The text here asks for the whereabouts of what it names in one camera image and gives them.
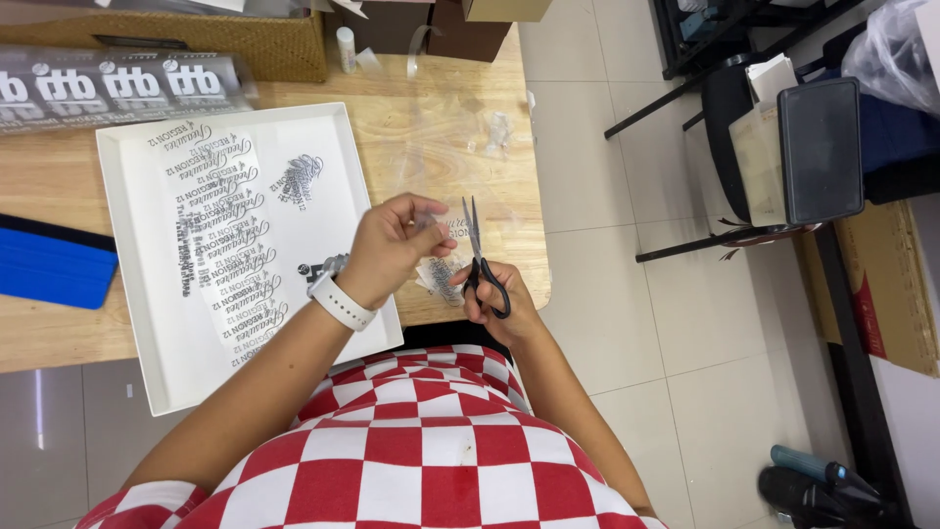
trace white tray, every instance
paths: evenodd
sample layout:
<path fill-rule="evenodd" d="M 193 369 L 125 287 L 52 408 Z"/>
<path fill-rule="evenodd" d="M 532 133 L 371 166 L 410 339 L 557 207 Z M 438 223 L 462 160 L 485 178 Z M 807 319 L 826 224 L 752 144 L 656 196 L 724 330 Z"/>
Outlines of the white tray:
<path fill-rule="evenodd" d="M 201 141 L 195 137 L 199 132 L 191 134 L 195 131 L 201 131 Z M 143 123 L 101 129 L 97 136 L 117 254 L 150 411 L 157 416 L 195 406 L 247 361 L 244 350 L 257 348 L 266 341 L 265 331 L 270 338 L 271 332 L 277 328 L 275 321 L 282 320 L 280 325 L 283 325 L 308 302 L 307 280 L 298 272 L 298 265 L 323 263 L 328 257 L 348 252 L 352 247 L 356 226 L 369 208 L 369 200 L 346 106 L 343 103 L 313 104 Z M 250 148 L 244 142 L 246 139 L 251 142 Z M 236 144 L 239 151 L 233 150 Z M 221 161 L 219 153 L 224 153 L 228 162 L 223 168 L 237 167 L 237 157 L 244 167 L 239 168 L 236 174 L 251 174 L 243 169 L 257 165 L 257 177 L 250 182 L 217 180 L 210 178 L 208 173 L 194 170 L 194 166 L 201 162 L 191 164 L 189 168 L 182 168 L 186 164 L 177 163 L 181 159 L 192 158 L 189 153 L 198 151 L 190 152 L 190 149 L 199 149 L 200 146 L 211 150 L 210 163 Z M 236 156 L 239 152 L 247 154 Z M 299 190 L 300 187 L 293 187 L 292 194 L 285 194 L 282 179 L 286 176 L 288 163 L 302 154 L 322 160 L 319 176 L 310 181 L 308 193 Z M 191 206 L 193 198 L 185 198 L 180 190 L 189 185 L 200 187 L 191 184 L 199 174 L 204 177 L 204 182 L 215 180 L 237 184 L 231 197 L 255 201 L 228 203 L 218 201 L 216 197 L 210 198 L 207 192 L 203 194 L 206 201 Z M 255 192 L 246 195 L 249 189 Z M 241 213 L 240 205 L 257 204 L 259 194 L 265 197 L 261 206 L 235 220 Z M 279 200 L 285 196 L 287 202 Z M 182 213 L 178 210 L 178 197 L 184 197 Z M 200 234 L 204 241 L 209 237 L 208 232 L 215 233 L 222 229 L 220 227 L 229 225 L 244 226 L 245 238 L 238 241 L 239 246 L 248 241 L 248 237 L 257 237 L 243 250 L 244 253 L 233 254 L 238 256 L 237 259 L 244 256 L 244 263 L 249 263 L 247 259 L 252 255 L 271 256 L 270 250 L 275 249 L 274 258 L 263 266 L 262 272 L 252 276 L 261 279 L 263 271 L 267 271 L 269 275 L 264 277 L 265 281 L 272 281 L 274 275 L 280 277 L 279 286 L 270 298 L 259 299 L 260 303 L 252 298 L 250 303 L 244 304 L 244 296 L 237 300 L 231 297 L 233 293 L 242 292 L 242 287 L 222 295 L 215 286 L 200 287 L 198 274 L 190 283 L 188 297 L 183 295 L 181 255 L 189 255 L 196 270 L 218 270 L 212 267 L 224 259 L 224 255 L 210 257 L 212 251 L 203 243 L 205 261 L 200 265 L 193 252 L 192 236 L 182 237 L 189 241 L 190 249 L 188 252 L 180 251 L 179 216 L 200 208 L 202 212 L 209 209 L 226 212 L 225 215 L 230 216 L 221 221 L 217 217 L 221 218 L 222 214 L 213 216 L 215 220 L 206 219 L 206 222 L 219 223 L 209 227 L 203 225 L 205 228 Z M 269 221 L 269 228 L 265 234 L 259 235 L 260 222 L 265 219 Z M 217 233 L 213 240 L 226 242 L 224 237 L 226 235 Z M 217 280 L 225 281 L 221 276 Z M 231 280 L 221 288 L 231 287 L 237 282 L 241 281 Z M 246 284 L 258 285 L 250 281 Z M 216 310 L 212 307 L 213 301 L 219 303 Z M 240 309 L 227 313 L 234 307 L 232 303 L 239 303 Z M 260 324 L 252 322 L 223 340 L 222 329 L 229 323 L 234 322 L 229 329 L 237 329 L 239 323 L 251 316 L 241 320 L 228 318 L 238 318 L 240 311 L 244 313 L 249 307 L 256 307 L 255 314 L 267 311 L 263 314 L 270 315 L 272 319 Z M 252 328 L 269 323 L 272 325 L 260 330 L 260 335 L 239 339 Z M 241 345 L 232 345 L 239 340 Z M 353 335 L 337 362 L 361 358 L 402 343 L 395 301 L 389 299 L 369 328 Z"/>

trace scissors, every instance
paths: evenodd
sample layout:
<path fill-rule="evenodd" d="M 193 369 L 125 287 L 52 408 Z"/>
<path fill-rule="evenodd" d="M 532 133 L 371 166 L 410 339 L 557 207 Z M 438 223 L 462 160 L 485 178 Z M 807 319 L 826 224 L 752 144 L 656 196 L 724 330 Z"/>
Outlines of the scissors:
<path fill-rule="evenodd" d="M 486 259 L 483 258 L 483 254 L 479 249 L 479 224 L 477 223 L 477 200 L 473 197 L 470 197 L 470 201 L 473 204 L 473 218 L 470 217 L 470 212 L 467 210 L 467 199 L 463 198 L 463 215 L 467 219 L 467 228 L 470 230 L 470 246 L 473 247 L 473 268 L 470 269 L 470 277 L 467 278 L 467 283 L 463 285 L 463 293 L 466 295 L 467 288 L 473 287 L 474 293 L 476 293 L 479 287 L 479 276 L 483 276 L 483 279 L 489 281 L 493 285 L 493 288 L 499 291 L 503 295 L 503 303 L 506 304 L 506 309 L 504 311 L 498 311 L 496 307 L 492 307 L 493 314 L 497 318 L 504 320 L 509 317 L 512 308 L 509 305 L 509 294 L 506 293 L 506 289 L 503 288 L 503 285 L 496 280 L 496 276 L 493 275 L 493 272 L 490 270 L 490 266 L 486 263 Z M 477 298 L 477 304 L 482 306 L 483 302 Z"/>

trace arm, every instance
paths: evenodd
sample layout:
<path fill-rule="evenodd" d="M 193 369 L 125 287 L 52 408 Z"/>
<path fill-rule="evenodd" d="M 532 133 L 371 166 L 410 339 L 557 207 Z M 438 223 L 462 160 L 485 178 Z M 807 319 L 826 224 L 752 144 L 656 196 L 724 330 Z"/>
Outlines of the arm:
<path fill-rule="evenodd" d="M 463 305 L 467 317 L 486 326 L 497 341 L 509 348 L 536 416 L 570 435 L 597 466 L 607 485 L 619 492 L 637 515 L 655 518 L 633 462 L 542 323 L 519 270 L 510 264 L 489 264 L 509 293 L 512 314 L 505 320 L 493 316 L 490 306 L 502 310 L 502 296 L 488 282 L 481 281 L 479 292 L 467 289 Z M 469 273 L 469 267 L 461 270 L 451 284 L 465 281 Z M 482 309 L 477 295 L 484 302 Z"/>
<path fill-rule="evenodd" d="M 413 223 L 446 210 L 401 195 L 368 211 L 337 286 L 362 307 L 380 308 L 422 256 L 444 257 L 456 248 L 446 224 L 419 230 Z M 307 303 L 144 457 L 124 488 L 176 480 L 212 492 L 243 457 L 287 430 L 352 335 L 319 303 Z"/>

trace white watch band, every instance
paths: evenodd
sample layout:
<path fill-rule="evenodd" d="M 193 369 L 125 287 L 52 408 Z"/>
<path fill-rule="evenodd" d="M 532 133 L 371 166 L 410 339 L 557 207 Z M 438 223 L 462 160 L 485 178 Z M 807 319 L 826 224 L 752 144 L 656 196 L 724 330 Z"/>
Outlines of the white watch band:
<path fill-rule="evenodd" d="M 329 272 L 323 272 L 307 288 L 306 294 L 308 297 L 316 299 L 328 313 L 352 330 L 364 330 L 377 314 L 377 312 L 363 309 L 351 297 L 347 296 L 333 282 Z"/>

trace person's left hand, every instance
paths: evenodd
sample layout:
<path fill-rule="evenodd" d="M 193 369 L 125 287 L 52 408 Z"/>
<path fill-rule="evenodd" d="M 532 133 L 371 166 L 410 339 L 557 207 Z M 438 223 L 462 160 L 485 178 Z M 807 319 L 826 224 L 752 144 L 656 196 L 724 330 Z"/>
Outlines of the person's left hand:
<path fill-rule="evenodd" d="M 411 193 L 366 212 L 352 242 L 349 263 L 336 278 L 339 288 L 362 308 L 376 311 L 415 271 L 425 256 L 446 257 L 457 247 L 450 228 L 432 215 L 447 205 Z"/>

